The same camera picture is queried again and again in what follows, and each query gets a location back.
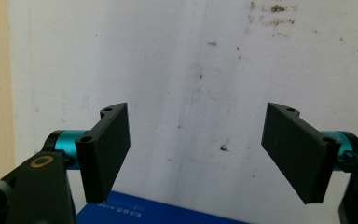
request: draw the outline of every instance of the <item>screw hole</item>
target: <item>screw hole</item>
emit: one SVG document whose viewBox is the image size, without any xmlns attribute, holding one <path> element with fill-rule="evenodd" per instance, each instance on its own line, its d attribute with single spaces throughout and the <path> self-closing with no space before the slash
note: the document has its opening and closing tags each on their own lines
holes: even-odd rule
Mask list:
<svg viewBox="0 0 358 224">
<path fill-rule="evenodd" d="M 86 136 L 86 137 L 82 137 L 80 139 L 80 142 L 89 142 L 91 141 L 92 137 L 91 136 Z"/>
</svg>

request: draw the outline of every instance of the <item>white wall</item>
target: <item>white wall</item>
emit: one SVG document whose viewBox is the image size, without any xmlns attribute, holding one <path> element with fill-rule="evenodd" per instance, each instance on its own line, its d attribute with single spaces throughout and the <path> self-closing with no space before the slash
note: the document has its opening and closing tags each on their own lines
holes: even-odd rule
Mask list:
<svg viewBox="0 0 358 224">
<path fill-rule="evenodd" d="M 114 190 L 256 223 L 339 222 L 349 176 L 306 206 L 260 142 L 267 102 L 358 135 L 358 1 L 9 1 L 9 13 L 17 164 L 128 102 Z"/>
</svg>

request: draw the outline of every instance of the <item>blue box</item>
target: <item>blue box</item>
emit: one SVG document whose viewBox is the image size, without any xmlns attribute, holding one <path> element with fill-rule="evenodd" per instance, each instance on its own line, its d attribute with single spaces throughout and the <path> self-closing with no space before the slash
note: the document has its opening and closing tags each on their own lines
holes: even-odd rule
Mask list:
<svg viewBox="0 0 358 224">
<path fill-rule="evenodd" d="M 104 203 L 89 203 L 77 214 L 78 224 L 243 224 L 223 217 L 157 203 L 111 191 Z"/>
</svg>

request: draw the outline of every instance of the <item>blue object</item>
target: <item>blue object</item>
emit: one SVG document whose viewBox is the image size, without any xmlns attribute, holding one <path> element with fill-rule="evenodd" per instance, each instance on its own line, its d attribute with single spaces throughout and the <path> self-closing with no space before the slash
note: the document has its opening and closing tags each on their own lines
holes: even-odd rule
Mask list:
<svg viewBox="0 0 358 224">
<path fill-rule="evenodd" d="M 337 139 L 338 141 L 341 142 L 341 147 L 339 148 L 339 152 L 338 152 L 338 163 L 345 162 L 345 159 L 344 159 L 345 156 L 348 157 L 350 155 L 354 155 L 353 153 L 351 153 L 351 152 L 353 152 L 351 142 L 347 138 L 347 136 L 345 136 L 344 133 L 341 133 L 341 132 L 328 132 L 328 131 L 322 131 L 321 133 L 326 137 L 332 137 L 332 138 L 335 138 L 335 139 Z"/>
<path fill-rule="evenodd" d="M 65 154 L 67 156 L 70 156 L 72 159 L 75 160 L 75 164 L 68 167 L 67 170 L 79 169 L 75 140 L 78 138 L 78 136 L 83 135 L 85 132 L 85 130 L 65 130 L 60 134 L 57 139 L 55 149 L 65 151 Z"/>
<path fill-rule="evenodd" d="M 105 203 L 88 203 L 78 224 L 244 224 L 189 209 L 111 191 Z"/>
</svg>

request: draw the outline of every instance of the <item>black mount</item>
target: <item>black mount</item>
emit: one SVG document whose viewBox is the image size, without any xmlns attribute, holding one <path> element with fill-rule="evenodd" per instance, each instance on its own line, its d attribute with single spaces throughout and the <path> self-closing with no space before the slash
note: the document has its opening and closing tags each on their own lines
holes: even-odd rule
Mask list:
<svg viewBox="0 0 358 224">
<path fill-rule="evenodd" d="M 53 132 L 40 152 L 0 180 L 0 223 L 76 223 L 66 175 L 75 158 L 55 148 L 63 132 Z M 101 120 L 74 141 L 86 201 L 101 203 L 130 148 L 127 104 L 103 109 Z"/>
<path fill-rule="evenodd" d="M 262 146 L 304 203 L 322 203 L 334 167 L 351 173 L 338 209 L 343 224 L 358 223 L 358 138 L 349 139 L 351 150 L 338 156 L 341 142 L 325 136 L 299 117 L 299 111 L 268 103 Z"/>
</svg>

